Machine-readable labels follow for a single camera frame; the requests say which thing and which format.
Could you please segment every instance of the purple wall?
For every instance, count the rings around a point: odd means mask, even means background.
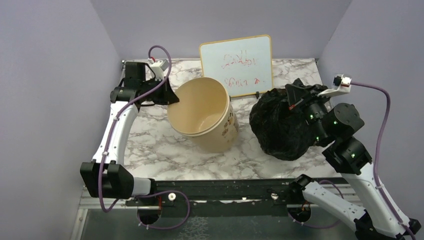
[[[91,2],[123,59],[145,59],[156,44],[173,58],[199,58],[202,43],[261,34],[272,37],[275,58],[319,58],[351,0]]]
[[[0,29],[0,239],[69,239],[120,59],[88,0],[2,0]]]
[[[410,218],[424,221],[423,103],[424,1],[353,0],[318,61],[322,80],[335,73],[378,85],[391,95],[379,173],[397,204]],[[354,104],[365,126],[357,137],[370,153],[383,120],[386,98],[375,90],[353,86],[334,98]],[[417,239],[424,236],[423,231]]]

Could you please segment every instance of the whiteboard frame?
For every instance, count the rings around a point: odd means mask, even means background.
[[[224,43],[224,42],[231,42],[231,41],[237,41],[237,40],[243,40],[243,39],[253,39],[253,38],[260,38],[260,37],[268,37],[269,38],[269,56],[270,56],[270,61],[271,61],[271,89],[274,88],[274,73],[273,73],[273,40],[271,39],[271,36],[268,34],[262,34],[262,35],[256,35],[256,36],[246,36],[246,37],[240,37],[240,38],[233,38],[233,39],[228,39],[228,40],[220,40],[220,41],[211,41],[211,42],[205,42],[200,44],[199,46],[199,55],[200,55],[200,65],[201,65],[201,76],[204,77],[205,76],[205,72],[203,70],[203,62],[202,62],[202,51],[201,51],[201,47],[203,45],[207,45],[207,44],[217,44],[217,43]],[[234,95],[234,96],[230,96],[231,98],[236,98],[236,97],[244,97],[244,96],[249,96],[249,95],[255,95],[256,92],[252,92],[252,93],[246,93],[246,94],[241,94],[241,95]]]

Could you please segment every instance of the handwritten text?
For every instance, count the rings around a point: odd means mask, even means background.
[[[235,77],[225,78],[224,79],[225,85],[229,88],[233,87],[245,87],[249,85],[256,85],[261,83],[261,80],[259,80],[257,77],[253,79],[239,79]]]
[[[224,64],[221,66],[222,69],[226,69],[233,65],[242,65],[242,66],[253,66],[256,65],[258,61],[255,58],[248,57],[247,50],[240,50],[238,54],[225,54],[223,57]]]

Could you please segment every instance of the whiteboard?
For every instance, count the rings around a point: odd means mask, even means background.
[[[273,88],[269,35],[203,43],[199,53],[203,76],[221,82],[231,97],[264,93]]]

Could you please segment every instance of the wire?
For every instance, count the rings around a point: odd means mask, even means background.
[[[103,167],[105,166],[105,161],[106,161],[106,156],[107,156],[107,152],[109,150],[109,145],[111,144],[111,140],[112,140],[112,134],[114,132],[115,126],[119,120],[119,117],[121,116],[121,114],[132,104],[134,104],[135,102],[137,102],[138,100],[145,98],[147,95],[153,93],[154,91],[156,91],[158,88],[160,88],[163,84],[165,84],[166,81],[168,81],[168,78],[171,74],[171,66],[172,66],[172,62],[171,62],[171,56],[169,54],[169,52],[160,45],[154,45],[152,46],[149,50],[148,50],[148,56],[150,58],[150,54],[152,52],[153,49],[155,48],[159,48],[162,49],[166,56],[168,57],[168,62],[169,62],[169,67],[168,67],[168,72],[166,73],[165,78],[154,88],[152,88],[151,90],[147,91],[146,93],[134,98],[133,100],[129,101],[125,106],[123,106],[123,108],[121,110],[118,111],[118,113],[115,116],[115,119],[113,120],[111,126],[110,126],[110,130],[109,133],[107,135],[107,139],[106,139],[106,143],[104,145],[104,154],[101,157],[101,161],[100,161],[100,168],[98,170],[98,199],[100,201],[100,207],[103,210],[103,212],[108,213],[112,210],[112,208],[114,207],[114,205],[118,202],[118,199],[116,199],[110,206],[109,208],[105,207],[105,202],[103,200],[103,189],[102,189],[102,177],[103,177]]]
[[[143,196],[136,196],[137,198],[151,198],[151,197],[156,197],[162,194],[170,194],[170,193],[178,193],[181,194],[184,198],[185,198],[185,202],[187,203],[187,214],[185,215],[184,219],[178,223],[177,225],[174,226],[165,226],[165,227],[161,227],[161,226],[150,226],[150,225],[145,225],[144,223],[142,223],[142,220],[140,219],[140,215],[137,212],[137,219],[140,222],[140,226],[144,226],[146,228],[149,229],[158,229],[158,230],[171,230],[171,229],[176,229],[179,226],[183,225],[187,219],[189,219],[190,216],[190,201],[189,198],[187,197],[187,195],[185,195],[184,193],[182,193],[181,191],[177,191],[177,190],[167,190],[167,191],[161,191],[155,194],[151,194],[151,195],[143,195]]]
[[[156,79],[156,73],[152,70],[152,68],[150,67],[150,65],[149,64],[146,64],[147,65],[147,68],[150,70],[150,72],[152,72],[153,73],[153,78],[154,79]],[[119,82],[119,85],[118,86],[120,86],[120,87],[122,87],[122,84],[124,83],[124,70],[122,70],[122,73],[121,73],[121,80],[120,80],[120,82]]]
[[[338,193],[340,194],[340,197],[342,198],[342,199],[344,199],[344,197],[343,197],[343,193],[342,193],[342,191],[340,191],[340,189],[334,184],[334,183],[332,183],[331,181],[329,181],[329,180],[321,180],[320,182],[319,182],[319,184],[324,184],[324,183],[328,183],[328,184],[331,184],[337,191],[338,191]],[[290,213],[288,214],[288,216],[293,220],[293,222],[295,222],[295,223],[297,223],[297,224],[300,224],[300,225],[302,225],[302,226],[305,226],[305,227],[308,227],[308,228],[311,228],[311,229],[331,229],[332,227],[335,227],[335,226],[337,226],[338,224],[340,224],[340,220],[337,220],[337,221],[335,221],[335,223],[333,223],[333,224],[331,224],[331,225],[328,225],[328,226],[316,226],[316,225],[311,225],[311,224],[305,224],[304,222],[300,222],[300,221],[298,221],[298,220],[296,220]]]
[[[395,206],[393,206],[393,204],[390,202],[389,197],[386,195],[386,193],[383,189],[383,186],[380,182],[379,175],[378,175],[378,167],[379,167],[379,161],[380,161],[380,146],[381,146],[381,143],[382,143],[383,132],[384,132],[384,129],[386,127],[387,119],[389,118],[389,112],[390,112],[390,105],[391,105],[390,94],[386,90],[384,90],[383,88],[381,88],[379,86],[374,86],[374,85],[371,85],[371,84],[354,82],[354,81],[352,81],[350,84],[360,86],[360,87],[369,88],[369,89],[378,90],[378,91],[382,92],[386,97],[387,103],[386,103],[386,107],[385,107],[384,118],[383,118],[383,122],[381,123],[380,132],[378,133],[377,144],[376,144],[376,147],[375,147],[375,160],[374,160],[374,168],[373,168],[374,180],[375,180],[375,184],[377,186],[378,191],[380,192],[381,196],[383,197],[388,208],[391,210],[391,212],[395,216],[396,220],[399,222],[400,225],[402,225],[402,227],[405,229],[405,231],[411,236],[412,240],[416,240],[414,233],[411,231],[411,229],[408,226],[406,226],[404,224],[404,221],[402,220],[401,216],[398,214],[398,211],[395,209]]]

